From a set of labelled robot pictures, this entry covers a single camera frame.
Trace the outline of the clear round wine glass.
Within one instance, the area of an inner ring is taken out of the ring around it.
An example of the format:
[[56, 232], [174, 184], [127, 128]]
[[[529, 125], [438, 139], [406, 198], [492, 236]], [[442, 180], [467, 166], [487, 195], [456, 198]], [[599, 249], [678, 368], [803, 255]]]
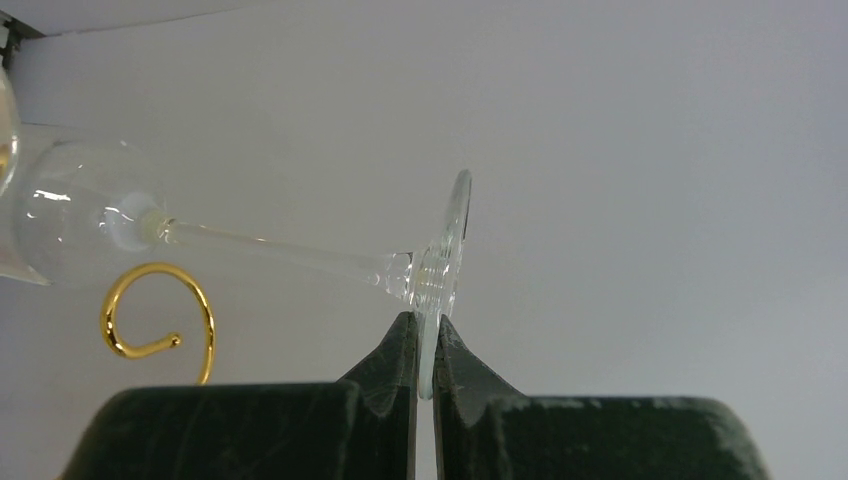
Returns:
[[12, 85], [1, 69], [1, 195], [9, 188], [19, 159], [21, 120]]

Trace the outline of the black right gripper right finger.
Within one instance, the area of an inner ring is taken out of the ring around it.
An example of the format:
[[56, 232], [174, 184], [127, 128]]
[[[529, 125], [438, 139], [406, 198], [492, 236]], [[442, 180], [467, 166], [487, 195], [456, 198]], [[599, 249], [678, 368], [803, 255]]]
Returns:
[[686, 396], [532, 396], [494, 372], [449, 319], [433, 376], [441, 479], [768, 479], [726, 404]]

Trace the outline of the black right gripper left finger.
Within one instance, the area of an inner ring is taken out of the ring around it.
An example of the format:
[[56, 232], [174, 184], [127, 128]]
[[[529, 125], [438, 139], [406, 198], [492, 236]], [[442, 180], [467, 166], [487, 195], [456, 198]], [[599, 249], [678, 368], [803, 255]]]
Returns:
[[417, 323], [333, 382], [145, 387], [96, 413], [66, 479], [411, 479]]

